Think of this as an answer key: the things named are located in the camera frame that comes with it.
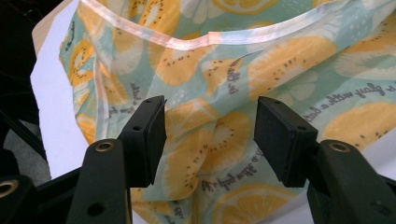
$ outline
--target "white surface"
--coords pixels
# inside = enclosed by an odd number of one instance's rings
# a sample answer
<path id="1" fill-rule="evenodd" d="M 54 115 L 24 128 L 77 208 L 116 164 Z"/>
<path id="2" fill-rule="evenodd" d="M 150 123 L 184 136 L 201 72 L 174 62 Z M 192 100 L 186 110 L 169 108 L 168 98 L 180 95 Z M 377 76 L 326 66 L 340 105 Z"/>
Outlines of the white surface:
<path id="1" fill-rule="evenodd" d="M 76 124 L 72 88 L 58 60 L 59 47 L 64 40 L 77 3 L 78 0 L 74 0 L 55 18 L 48 37 L 38 53 L 35 69 L 31 75 L 40 109 L 40 129 L 52 178 L 81 166 L 88 146 Z M 363 155 L 381 175 L 396 179 L 393 139 L 396 139 L 395 130 L 367 148 Z M 144 221 L 134 213 L 134 223 L 144 223 Z M 263 223 L 313 223 L 306 194 L 300 194 Z"/>
<path id="2" fill-rule="evenodd" d="M 88 143 L 73 111 L 72 87 L 59 61 L 59 47 L 76 10 L 73 0 L 53 21 L 38 53 L 31 81 L 40 116 L 40 129 L 52 178 L 81 166 Z M 146 223 L 133 212 L 134 223 Z"/>

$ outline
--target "fabric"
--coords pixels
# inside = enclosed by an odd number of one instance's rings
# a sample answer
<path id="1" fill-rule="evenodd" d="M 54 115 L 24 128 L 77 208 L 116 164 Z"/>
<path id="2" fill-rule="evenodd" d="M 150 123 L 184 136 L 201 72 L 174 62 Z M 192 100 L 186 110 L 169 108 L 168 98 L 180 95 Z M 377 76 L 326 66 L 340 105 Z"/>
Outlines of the fabric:
<path id="1" fill-rule="evenodd" d="M 318 140 L 359 149 L 396 126 L 395 8 L 81 0 L 60 58 L 89 143 L 117 137 L 143 100 L 167 100 L 168 139 L 155 184 L 131 189 L 136 213 L 148 223 L 253 223 L 302 191 L 282 187 L 253 141 L 258 96 L 291 106 Z"/>

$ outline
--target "gray floor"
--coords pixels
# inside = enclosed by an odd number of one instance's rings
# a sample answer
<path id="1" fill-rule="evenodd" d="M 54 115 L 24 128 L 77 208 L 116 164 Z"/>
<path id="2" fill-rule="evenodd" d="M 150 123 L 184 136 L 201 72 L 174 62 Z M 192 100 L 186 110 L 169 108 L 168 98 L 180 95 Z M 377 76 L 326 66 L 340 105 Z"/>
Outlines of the gray floor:
<path id="1" fill-rule="evenodd" d="M 32 133 L 39 138 L 38 126 L 22 122 Z M 4 148 L 11 150 L 18 161 L 21 175 L 32 178 L 35 186 L 39 186 L 50 180 L 50 168 L 46 161 L 41 158 L 31 147 L 21 140 L 14 132 L 10 131 L 4 143 Z"/>

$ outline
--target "fruit print fabric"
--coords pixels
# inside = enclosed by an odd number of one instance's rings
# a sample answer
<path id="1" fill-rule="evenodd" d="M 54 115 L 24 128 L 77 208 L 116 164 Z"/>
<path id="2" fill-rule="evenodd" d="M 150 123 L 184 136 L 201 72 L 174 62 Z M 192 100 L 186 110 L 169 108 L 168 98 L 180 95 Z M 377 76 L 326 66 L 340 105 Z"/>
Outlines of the fruit print fabric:
<path id="1" fill-rule="evenodd" d="M 81 0 L 60 53 L 90 143 L 117 137 L 143 100 L 167 99 L 155 185 L 131 189 L 147 222 L 255 222 L 302 192 L 282 187 L 253 141 L 259 95 L 283 99 L 319 140 L 359 149 L 396 125 L 394 1 L 167 4 Z M 362 125 L 375 111 L 383 119 Z M 336 131 L 352 123 L 357 135 Z"/>

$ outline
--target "patterned fabric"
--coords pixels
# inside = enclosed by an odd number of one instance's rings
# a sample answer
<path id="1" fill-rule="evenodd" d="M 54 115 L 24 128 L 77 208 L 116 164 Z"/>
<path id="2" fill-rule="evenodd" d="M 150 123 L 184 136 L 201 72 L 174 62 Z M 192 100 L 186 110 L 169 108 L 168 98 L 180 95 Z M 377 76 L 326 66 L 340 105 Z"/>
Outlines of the patterned fabric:
<path id="1" fill-rule="evenodd" d="M 285 189 L 253 141 L 257 98 L 285 102 L 364 149 L 396 127 L 394 0 L 81 0 L 61 45 L 87 141 L 115 138 L 164 95 L 155 185 L 131 189 L 148 223 L 253 223 Z"/>

